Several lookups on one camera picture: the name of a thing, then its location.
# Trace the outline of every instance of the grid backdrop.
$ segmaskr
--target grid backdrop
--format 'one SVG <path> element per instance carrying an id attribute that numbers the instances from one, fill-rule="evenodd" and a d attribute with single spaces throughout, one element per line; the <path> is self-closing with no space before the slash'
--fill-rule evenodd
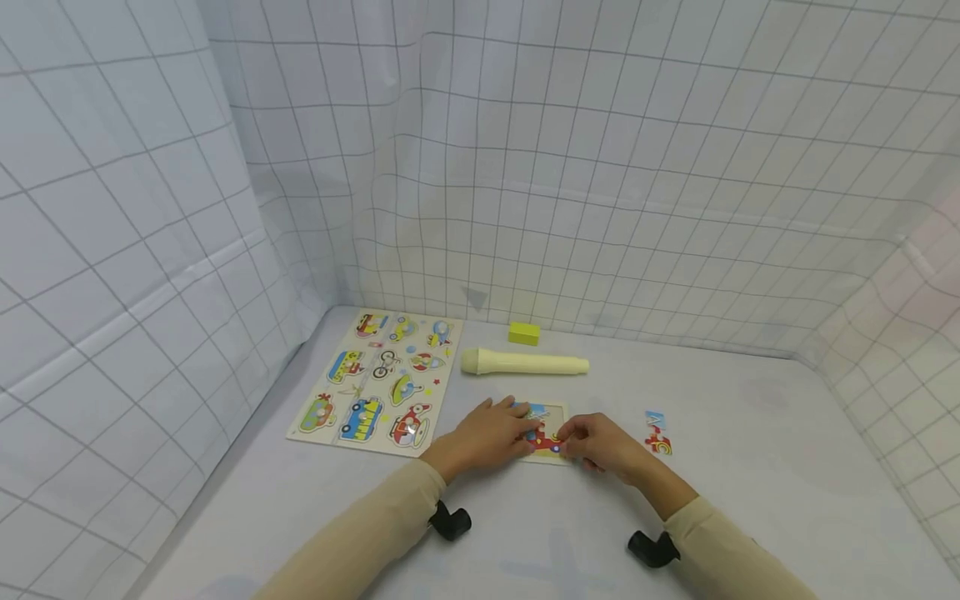
<path id="1" fill-rule="evenodd" d="M 325 311 L 274 241 L 193 0 L 0 2 L 0 598 L 124 596 Z"/>
<path id="2" fill-rule="evenodd" d="M 860 367 L 836 336 L 902 351 L 851 303 L 960 253 L 960 2 L 199 4 L 265 219 L 350 302 L 796 357 L 847 377 L 877 458 L 922 433 L 846 396 L 907 357 Z M 960 276 L 923 278 L 948 316 Z M 896 323 L 936 330 L 930 302 Z M 960 573 L 960 462 L 933 469 L 960 454 L 956 389 L 906 446 L 944 445 L 914 466 L 949 481 L 937 512 L 891 475 Z"/>
<path id="3" fill-rule="evenodd" d="M 960 572 L 958 44 L 960 0 L 5 0 L 0 598 L 122 597 L 337 302 L 802 360 Z"/>

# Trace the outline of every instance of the black clip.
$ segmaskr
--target black clip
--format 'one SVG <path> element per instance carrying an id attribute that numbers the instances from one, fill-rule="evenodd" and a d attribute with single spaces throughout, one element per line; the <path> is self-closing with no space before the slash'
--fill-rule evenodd
<path id="1" fill-rule="evenodd" d="M 440 537 L 447 541 L 455 541 L 460 538 L 473 525 L 467 511 L 457 509 L 451 514 L 442 500 L 437 502 L 437 512 L 430 517 L 429 522 L 440 534 Z"/>
<path id="2" fill-rule="evenodd" d="M 650 568 L 660 568 L 680 558 L 677 546 L 673 545 L 670 534 L 665 531 L 660 534 L 657 541 L 653 541 L 642 531 L 637 530 L 627 542 L 627 549 Z"/>

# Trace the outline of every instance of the yellow block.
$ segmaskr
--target yellow block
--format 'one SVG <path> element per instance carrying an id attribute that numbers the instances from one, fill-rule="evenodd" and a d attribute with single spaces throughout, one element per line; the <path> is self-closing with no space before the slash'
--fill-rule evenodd
<path id="1" fill-rule="evenodd" d="M 507 339 L 514 344 L 536 346 L 540 343 L 540 326 L 529 323 L 511 323 Z"/>

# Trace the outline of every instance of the red vehicle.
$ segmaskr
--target red vehicle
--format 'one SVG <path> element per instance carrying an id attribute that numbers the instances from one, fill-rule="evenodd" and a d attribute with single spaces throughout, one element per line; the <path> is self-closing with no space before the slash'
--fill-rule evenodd
<path id="1" fill-rule="evenodd" d="M 661 436 L 660 428 L 650 425 L 654 432 L 643 442 L 650 446 L 650 451 L 654 454 L 673 454 L 673 446 L 670 444 L 670 438 Z"/>
<path id="2" fill-rule="evenodd" d="M 380 327 L 387 324 L 390 315 L 366 314 L 360 317 L 360 324 L 356 326 L 358 338 L 369 338 L 380 331 Z"/>
<path id="3" fill-rule="evenodd" d="M 432 408 L 431 404 L 414 404 L 403 417 L 397 417 L 390 428 L 390 439 L 400 447 L 419 448 L 430 430 L 430 419 L 421 419 L 420 415 Z"/>
<path id="4" fill-rule="evenodd" d="M 546 437 L 546 434 L 543 433 L 542 423 L 537 429 L 527 432 L 526 440 L 529 445 L 534 447 L 534 451 L 548 449 L 554 454 L 560 454 L 560 440 L 557 439 L 557 436 Z"/>

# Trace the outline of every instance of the wooden puzzle board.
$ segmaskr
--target wooden puzzle board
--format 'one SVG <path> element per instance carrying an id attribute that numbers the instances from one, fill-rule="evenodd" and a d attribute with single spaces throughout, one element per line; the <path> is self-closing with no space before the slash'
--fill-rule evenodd
<path id="1" fill-rule="evenodd" d="M 566 405 L 557 402 L 539 403 L 530 401 L 530 412 L 527 419 L 540 419 L 543 423 L 538 429 L 528 432 L 524 437 L 534 448 L 534 453 L 520 460 L 527 463 L 546 463 L 547 465 L 569 465 L 560 457 L 560 441 L 557 439 L 557 430 L 566 422 Z"/>
<path id="2" fill-rule="evenodd" d="M 419 456 L 433 440 L 464 324 L 361 308 L 287 439 Z"/>

